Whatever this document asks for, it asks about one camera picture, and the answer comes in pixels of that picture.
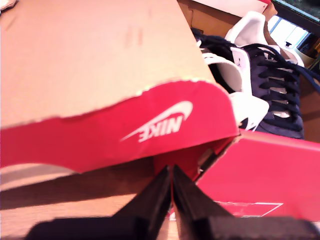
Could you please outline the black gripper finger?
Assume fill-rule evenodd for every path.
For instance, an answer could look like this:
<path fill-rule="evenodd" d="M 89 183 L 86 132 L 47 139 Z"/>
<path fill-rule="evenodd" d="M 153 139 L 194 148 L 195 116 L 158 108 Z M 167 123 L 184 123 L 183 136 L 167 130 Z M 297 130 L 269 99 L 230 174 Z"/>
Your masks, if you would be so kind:
<path fill-rule="evenodd" d="M 233 215 L 208 197 L 178 166 L 172 169 L 173 201 L 187 223 L 207 222 Z"/>
<path fill-rule="evenodd" d="M 165 166 L 115 217 L 133 218 L 148 227 L 160 227 L 171 205 L 171 168 Z"/>

